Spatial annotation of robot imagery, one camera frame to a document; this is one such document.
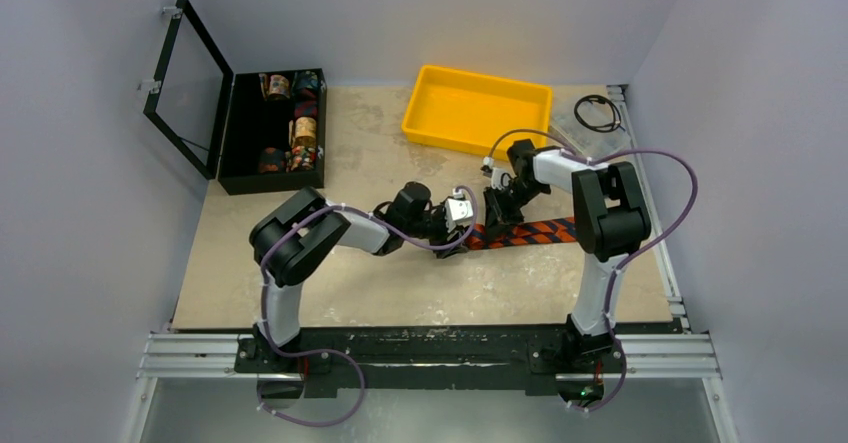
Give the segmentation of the orange navy striped tie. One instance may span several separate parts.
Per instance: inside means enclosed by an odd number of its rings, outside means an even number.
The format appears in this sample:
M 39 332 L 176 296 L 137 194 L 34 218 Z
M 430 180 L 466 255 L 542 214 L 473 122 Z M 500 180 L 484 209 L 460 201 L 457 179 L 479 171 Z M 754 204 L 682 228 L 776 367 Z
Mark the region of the orange navy striped tie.
M 463 246 L 470 251 L 507 247 L 574 243 L 577 241 L 572 217 L 519 224 L 498 237 L 488 237 L 482 224 L 475 226 Z

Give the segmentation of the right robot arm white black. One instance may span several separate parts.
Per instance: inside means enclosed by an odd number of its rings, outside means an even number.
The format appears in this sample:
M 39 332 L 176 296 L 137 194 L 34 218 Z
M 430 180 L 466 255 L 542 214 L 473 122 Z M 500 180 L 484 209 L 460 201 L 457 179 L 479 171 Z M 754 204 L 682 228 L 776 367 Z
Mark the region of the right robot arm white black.
M 489 242 L 511 233 L 524 221 L 522 209 L 552 188 L 572 196 L 575 240 L 584 252 L 581 285 L 568 315 L 561 344 L 564 362 L 584 370 L 612 348 L 615 326 L 615 279 L 624 260 L 635 255 L 651 233 L 651 222 L 632 164 L 593 163 L 562 148 L 537 148 L 529 139 L 507 151 L 512 170 L 483 160 L 483 233 Z

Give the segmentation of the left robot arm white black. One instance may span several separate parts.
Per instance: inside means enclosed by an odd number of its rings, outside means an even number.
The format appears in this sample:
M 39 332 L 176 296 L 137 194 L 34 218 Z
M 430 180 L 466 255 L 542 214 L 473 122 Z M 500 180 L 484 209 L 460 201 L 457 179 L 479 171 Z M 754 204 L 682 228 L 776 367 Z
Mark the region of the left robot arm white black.
M 369 212 L 333 203 L 312 187 L 299 190 L 248 238 L 263 277 L 260 360 L 275 372 L 295 365 L 304 283 L 336 247 L 385 256 L 413 242 L 445 258 L 461 251 L 475 217 L 474 199 L 459 188 L 436 204 L 426 185 L 408 182 Z

